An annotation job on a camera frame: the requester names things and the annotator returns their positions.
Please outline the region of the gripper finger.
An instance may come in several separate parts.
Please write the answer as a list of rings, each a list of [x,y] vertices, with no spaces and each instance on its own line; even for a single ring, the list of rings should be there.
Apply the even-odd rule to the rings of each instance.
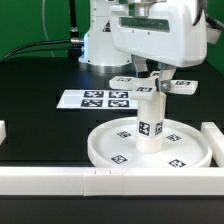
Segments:
[[[175,73],[175,67],[168,64],[159,64],[159,89],[169,91],[171,89],[171,80]]]
[[[146,64],[146,59],[133,55],[132,56],[132,62],[134,64],[135,67],[135,71],[136,71],[136,76],[138,78],[145,78],[148,74],[148,68],[147,68],[147,64]]]

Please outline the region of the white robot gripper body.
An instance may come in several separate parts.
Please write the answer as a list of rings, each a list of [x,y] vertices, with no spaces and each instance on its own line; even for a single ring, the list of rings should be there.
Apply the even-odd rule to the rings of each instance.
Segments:
[[[198,3],[154,3],[148,17],[129,15],[127,4],[110,8],[115,47],[176,67],[203,62],[207,54],[205,13]]]

